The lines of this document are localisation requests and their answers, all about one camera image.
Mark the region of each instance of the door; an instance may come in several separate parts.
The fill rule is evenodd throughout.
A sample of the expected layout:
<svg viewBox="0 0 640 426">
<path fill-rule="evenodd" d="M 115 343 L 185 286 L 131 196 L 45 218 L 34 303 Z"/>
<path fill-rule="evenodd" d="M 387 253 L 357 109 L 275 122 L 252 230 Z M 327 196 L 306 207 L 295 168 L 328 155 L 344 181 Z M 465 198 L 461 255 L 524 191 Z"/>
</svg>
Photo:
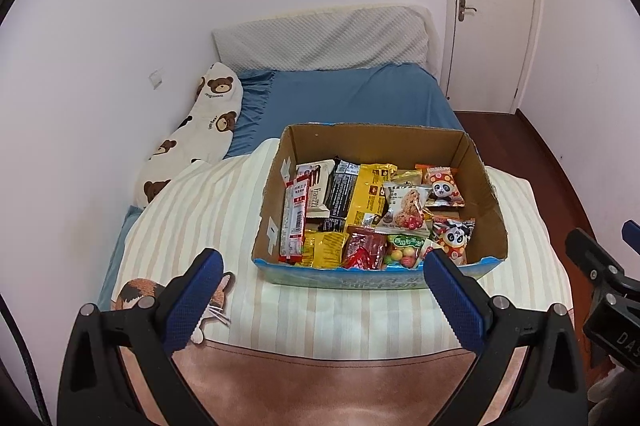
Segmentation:
<svg viewBox="0 0 640 426">
<path fill-rule="evenodd" d="M 523 71 L 534 0 L 457 0 L 447 98 L 457 111 L 509 113 Z"/>
</svg>

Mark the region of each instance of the wooden floor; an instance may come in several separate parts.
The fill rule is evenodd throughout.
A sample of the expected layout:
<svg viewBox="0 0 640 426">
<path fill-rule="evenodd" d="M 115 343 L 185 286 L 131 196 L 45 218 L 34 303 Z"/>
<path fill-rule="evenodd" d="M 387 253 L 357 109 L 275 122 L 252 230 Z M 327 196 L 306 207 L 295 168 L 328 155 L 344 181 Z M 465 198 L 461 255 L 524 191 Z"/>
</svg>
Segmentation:
<svg viewBox="0 0 640 426">
<path fill-rule="evenodd" d="M 485 164 L 527 179 L 536 197 L 540 215 L 549 231 L 551 245 L 566 269 L 574 299 L 575 328 L 587 380 L 591 384 L 603 370 L 590 370 L 590 342 L 582 325 L 591 305 L 591 284 L 564 252 L 569 231 L 582 228 L 593 234 L 587 217 L 558 162 L 524 115 L 456 113 L 478 147 Z"/>
</svg>

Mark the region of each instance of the calico cat toy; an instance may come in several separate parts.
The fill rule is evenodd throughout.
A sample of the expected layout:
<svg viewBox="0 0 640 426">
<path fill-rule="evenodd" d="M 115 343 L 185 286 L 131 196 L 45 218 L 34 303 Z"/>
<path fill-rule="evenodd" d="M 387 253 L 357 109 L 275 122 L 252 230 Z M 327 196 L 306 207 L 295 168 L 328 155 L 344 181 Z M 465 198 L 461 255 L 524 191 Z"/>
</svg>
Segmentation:
<svg viewBox="0 0 640 426">
<path fill-rule="evenodd" d="M 225 300 L 235 281 L 236 277 L 233 273 L 225 273 L 222 276 L 222 280 L 211 296 L 207 308 L 202 313 L 195 330 L 191 333 L 191 341 L 193 343 L 202 343 L 204 340 L 204 334 L 200 328 L 203 320 L 214 318 L 227 327 L 231 324 L 231 320 L 225 314 Z M 162 291 L 164 291 L 164 285 L 152 280 L 146 278 L 129 280 L 118 294 L 115 310 L 129 309 L 143 296 L 158 298 Z"/>
</svg>

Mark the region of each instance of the open cardboard box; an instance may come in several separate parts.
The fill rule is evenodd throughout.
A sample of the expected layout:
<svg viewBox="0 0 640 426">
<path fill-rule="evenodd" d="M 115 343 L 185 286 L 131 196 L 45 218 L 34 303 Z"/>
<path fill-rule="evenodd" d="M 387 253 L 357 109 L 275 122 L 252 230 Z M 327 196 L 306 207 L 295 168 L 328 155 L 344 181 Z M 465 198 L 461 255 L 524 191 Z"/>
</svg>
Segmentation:
<svg viewBox="0 0 640 426">
<path fill-rule="evenodd" d="M 481 278 L 507 258 L 507 232 L 494 190 L 476 147 L 461 130 L 309 123 L 284 129 L 264 188 L 261 221 L 252 260 L 267 281 L 325 289 L 419 289 L 427 287 L 422 266 L 406 271 L 313 269 L 278 263 L 285 183 L 296 165 L 340 157 L 356 164 L 395 164 L 412 169 L 417 163 L 458 168 L 456 183 L 465 198 L 460 217 L 476 219 L 466 248 L 467 265 L 460 270 Z"/>
</svg>

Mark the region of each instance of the door handle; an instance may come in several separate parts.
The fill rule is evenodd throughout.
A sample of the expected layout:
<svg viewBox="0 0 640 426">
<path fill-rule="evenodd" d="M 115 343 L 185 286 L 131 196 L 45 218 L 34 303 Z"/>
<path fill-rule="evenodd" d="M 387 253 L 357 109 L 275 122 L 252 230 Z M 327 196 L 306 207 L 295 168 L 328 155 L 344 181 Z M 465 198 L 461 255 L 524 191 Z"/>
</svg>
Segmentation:
<svg viewBox="0 0 640 426">
<path fill-rule="evenodd" d="M 466 0 L 460 0 L 460 3 L 458 4 L 458 20 L 460 22 L 464 22 L 465 12 L 467 11 L 474 11 L 476 13 L 478 12 L 478 10 L 476 10 L 475 8 L 467 6 Z"/>
</svg>

